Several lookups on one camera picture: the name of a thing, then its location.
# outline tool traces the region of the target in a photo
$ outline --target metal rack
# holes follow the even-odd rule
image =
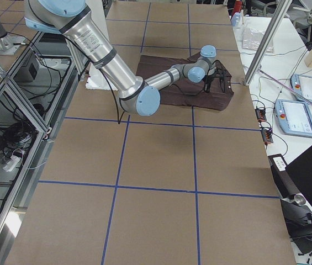
[[[35,35],[32,40],[34,46],[40,45],[39,41],[42,37],[43,33]],[[11,172],[2,170],[6,154],[4,151],[3,154],[0,153],[0,263],[4,261],[10,244],[15,238],[14,232],[7,225],[8,215],[20,214],[19,221],[22,221],[64,118],[65,110],[77,87],[82,67],[87,62],[78,51],[70,52],[66,43],[59,42],[55,45],[61,46],[59,50],[62,54],[44,53],[43,58],[46,60],[46,65],[51,64],[56,71],[49,72],[47,67],[40,65],[36,79],[30,83],[16,82],[14,78],[24,61],[31,56],[30,47],[25,48],[8,71],[0,66],[0,135],[10,125],[17,123],[15,112],[19,113],[25,123],[29,123],[34,128],[34,137],[30,140],[27,149],[28,154],[14,170]],[[53,79],[57,78],[58,71],[62,79],[58,76],[60,80],[55,84]],[[52,78],[50,81],[45,78],[49,75]],[[44,115],[33,106],[35,99],[39,99],[39,103],[45,107]]]

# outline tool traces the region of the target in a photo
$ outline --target light blue cap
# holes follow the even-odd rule
[[[54,28],[53,26],[47,26],[47,25],[41,24],[40,22],[30,20],[29,18],[24,18],[24,19],[25,19],[25,24],[30,29],[43,31],[46,33],[61,34],[60,31],[57,28]]]
[[[141,116],[150,116],[158,110],[160,101],[160,93],[155,87],[144,87],[138,96],[136,110]]]
[[[49,12],[61,17],[73,17],[84,9],[85,0],[38,0]]]
[[[212,45],[203,46],[200,52],[201,56],[206,58],[214,58],[216,57],[216,48]]]
[[[205,77],[205,70],[201,67],[193,67],[188,72],[188,78],[194,83],[198,83]]]

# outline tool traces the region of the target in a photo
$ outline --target white table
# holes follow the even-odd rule
[[[245,18],[245,27],[254,28],[256,30],[266,30],[268,24],[269,24],[270,18],[255,18],[255,17],[246,17]],[[243,49],[242,48],[242,40],[241,40],[241,29],[234,29],[238,49],[241,52],[241,60],[244,66],[249,67],[254,55],[248,55],[248,54],[254,54],[255,51],[249,50],[249,49]],[[294,26],[290,22],[289,19],[283,19],[278,31],[276,32],[276,35],[273,39],[273,45],[274,45],[274,53],[273,54],[284,54],[288,51],[292,51],[295,49],[298,49],[302,46],[304,46],[304,43],[302,42],[301,38],[299,37],[297,31],[294,29]],[[292,69],[295,67],[296,63],[298,62],[300,56],[304,53],[305,47],[302,47],[301,49],[290,52],[286,55],[278,55],[278,56],[265,56],[262,60],[262,70],[269,75],[273,76],[276,79],[281,78],[290,78],[290,73]],[[297,70],[295,73],[304,73],[306,71],[311,70],[311,68],[306,67],[304,63],[304,58],[308,55],[309,52],[307,52],[299,66],[297,67]],[[312,76],[312,71],[307,73],[307,75]],[[249,88],[252,95],[259,95],[259,82],[258,79],[263,75],[256,74],[254,79],[252,80]],[[286,84],[290,86],[290,81],[287,80]],[[261,96],[275,102],[279,91],[281,90],[281,86],[276,84],[273,81],[267,80],[265,78],[261,79]],[[286,89],[283,88],[282,93],[279,95],[279,99],[289,99],[289,100],[295,100],[294,96],[290,94]],[[273,107],[273,104],[263,98],[259,98],[260,101],[262,101],[265,106]],[[312,145],[312,139],[306,138],[306,137],[297,137],[297,136],[289,136],[285,135],[283,131],[280,129],[276,117],[272,115],[273,109],[266,109],[266,116],[269,123],[272,125],[273,132],[280,137],[282,137],[286,143],[288,144],[288,152],[285,155],[285,160],[287,163],[292,162],[296,157],[298,157],[302,152],[304,152],[308,147]],[[280,140],[278,137],[273,136],[274,143],[271,145],[268,145],[267,147],[267,155],[274,155],[277,153],[285,153],[286,146],[282,140]],[[307,259],[309,258],[308,255],[298,256],[299,250],[297,246],[292,243],[293,250],[295,252],[296,261],[298,263],[305,264]]]

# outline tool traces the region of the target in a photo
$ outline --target blue and white tablet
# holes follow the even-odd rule
[[[290,79],[292,88],[295,92],[312,102],[312,76],[294,74]]]
[[[279,99],[275,111],[279,126],[285,134],[312,138],[312,115],[308,104]]]

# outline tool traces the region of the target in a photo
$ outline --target brown cloth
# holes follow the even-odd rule
[[[200,53],[185,59],[174,59],[142,55],[137,76],[147,79],[176,64],[194,63]],[[224,110],[231,101],[234,92],[231,89],[231,75],[220,61],[215,62],[218,72],[223,73],[222,78],[215,78],[211,84],[209,93],[204,91],[204,82],[193,83],[183,78],[160,91],[161,104],[191,105],[201,108]]]

